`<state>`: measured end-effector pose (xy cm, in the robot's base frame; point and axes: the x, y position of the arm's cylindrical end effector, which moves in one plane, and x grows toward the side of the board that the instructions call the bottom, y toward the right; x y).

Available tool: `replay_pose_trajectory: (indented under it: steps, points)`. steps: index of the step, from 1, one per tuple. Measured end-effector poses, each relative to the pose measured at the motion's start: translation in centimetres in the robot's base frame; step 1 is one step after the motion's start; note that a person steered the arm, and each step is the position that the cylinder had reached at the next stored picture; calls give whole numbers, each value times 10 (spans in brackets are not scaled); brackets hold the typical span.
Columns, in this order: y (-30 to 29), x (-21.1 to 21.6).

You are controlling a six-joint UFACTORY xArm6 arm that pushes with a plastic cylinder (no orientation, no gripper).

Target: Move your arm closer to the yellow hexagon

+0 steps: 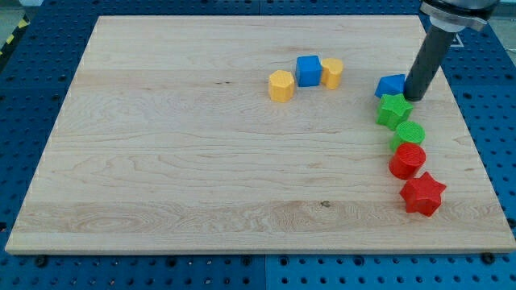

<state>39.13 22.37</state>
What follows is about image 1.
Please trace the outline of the robot arm flange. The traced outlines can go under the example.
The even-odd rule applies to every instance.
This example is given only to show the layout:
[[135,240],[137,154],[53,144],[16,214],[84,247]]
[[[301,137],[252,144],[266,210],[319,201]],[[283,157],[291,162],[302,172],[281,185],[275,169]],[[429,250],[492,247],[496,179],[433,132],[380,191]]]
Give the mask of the robot arm flange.
[[482,31],[499,0],[422,0],[420,11],[431,24],[447,32]]

